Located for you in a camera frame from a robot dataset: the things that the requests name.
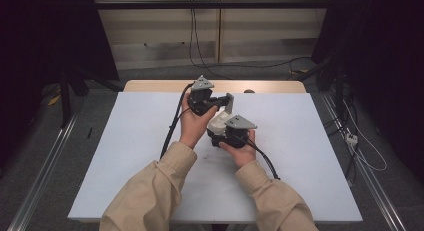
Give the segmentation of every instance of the white surface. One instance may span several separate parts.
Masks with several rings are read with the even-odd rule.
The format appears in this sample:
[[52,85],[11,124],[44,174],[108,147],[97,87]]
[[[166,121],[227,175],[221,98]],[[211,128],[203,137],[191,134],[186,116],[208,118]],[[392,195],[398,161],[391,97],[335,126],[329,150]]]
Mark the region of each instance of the white surface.
[[[98,220],[127,180],[157,160],[175,114],[178,93],[120,93],[75,199],[70,219]],[[258,126],[256,143],[283,181],[309,205],[314,220],[361,221],[309,94],[234,94],[233,114]],[[172,140],[178,140],[180,127]],[[182,190],[178,222],[253,222],[253,201],[234,177],[230,156],[205,134]],[[258,160],[272,177],[260,154]]]

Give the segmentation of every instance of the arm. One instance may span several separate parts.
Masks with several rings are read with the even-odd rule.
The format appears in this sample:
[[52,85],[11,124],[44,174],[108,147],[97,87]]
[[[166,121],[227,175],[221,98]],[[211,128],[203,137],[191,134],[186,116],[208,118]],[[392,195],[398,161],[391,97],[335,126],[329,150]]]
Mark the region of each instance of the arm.
[[159,162],[153,161],[133,176],[112,200],[100,221],[100,230],[168,230],[181,202],[181,189],[196,161],[194,146],[206,131],[216,107],[199,117],[183,99],[181,137]]
[[[249,130],[255,141],[255,131]],[[288,184],[268,178],[256,161],[256,150],[246,145],[235,149],[220,143],[240,168],[236,172],[244,190],[256,205],[256,224],[260,230],[317,230],[312,214],[302,197]]]

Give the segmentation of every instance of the beige jacket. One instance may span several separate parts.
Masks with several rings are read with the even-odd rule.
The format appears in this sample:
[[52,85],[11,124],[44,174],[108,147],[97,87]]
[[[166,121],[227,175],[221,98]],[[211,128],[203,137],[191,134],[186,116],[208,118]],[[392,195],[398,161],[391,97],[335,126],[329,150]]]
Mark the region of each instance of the beige jacket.
[[[150,163],[119,191],[103,214],[100,230],[168,230],[196,159],[193,150],[174,142],[159,162]],[[240,168],[236,177],[255,201],[260,230],[317,230],[302,197],[284,182],[268,178],[257,161]]]

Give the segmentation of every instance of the gray floor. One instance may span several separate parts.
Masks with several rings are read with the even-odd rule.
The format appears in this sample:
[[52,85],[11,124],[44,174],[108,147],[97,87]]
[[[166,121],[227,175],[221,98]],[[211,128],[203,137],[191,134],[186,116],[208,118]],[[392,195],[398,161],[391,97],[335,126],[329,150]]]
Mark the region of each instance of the gray floor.
[[[275,64],[273,62],[254,62],[249,65]],[[293,62],[292,69],[309,69],[313,64],[307,60]],[[267,69],[243,67],[215,67],[213,72],[233,79],[284,80],[290,72],[288,65]],[[205,69],[192,66],[152,68],[145,70],[121,71],[121,82],[130,79],[195,79],[204,74],[209,79],[221,79]],[[78,185],[84,178],[91,158],[101,138],[117,94],[88,82],[90,92],[87,97],[73,97],[73,108],[83,103],[72,133],[56,163],[52,175],[43,190],[32,218],[26,230],[97,230],[97,224],[82,224],[67,219],[68,212],[78,192]],[[311,78],[305,82],[323,123],[332,120],[325,106],[322,93],[318,92]],[[51,97],[46,97],[40,104],[30,131],[19,150],[10,159],[0,179],[0,230],[7,230],[19,206],[22,204],[32,182],[37,177],[51,146],[53,145],[61,124],[60,103],[48,106]],[[388,168],[374,172],[389,199],[393,202],[407,230],[424,230],[424,187],[418,179],[397,159],[388,142],[376,132],[366,109],[360,100],[355,102],[359,114],[359,127],[365,136],[382,152]],[[335,125],[327,128],[332,132]],[[349,153],[339,134],[329,136],[341,167],[345,170],[349,162]],[[361,150],[369,163],[381,166],[381,160],[360,138]],[[363,222],[354,224],[318,224],[320,230],[391,230],[381,213],[364,178],[357,169],[357,177],[351,188],[358,207],[364,218]]]

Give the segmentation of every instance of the hand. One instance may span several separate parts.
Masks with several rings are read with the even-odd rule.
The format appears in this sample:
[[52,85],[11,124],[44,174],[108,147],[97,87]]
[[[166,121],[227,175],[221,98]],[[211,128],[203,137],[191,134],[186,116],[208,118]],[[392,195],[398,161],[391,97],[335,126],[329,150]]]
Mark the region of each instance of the hand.
[[[255,143],[255,130],[249,129],[249,139]],[[231,154],[237,167],[241,168],[252,160],[256,160],[256,150],[249,145],[242,148],[234,148],[233,146],[220,142],[219,147]]]
[[197,116],[188,106],[187,100],[190,94],[184,95],[181,107],[181,137],[180,142],[194,149],[199,139],[206,131],[209,120],[215,116],[218,111],[217,106],[213,106],[202,116]]

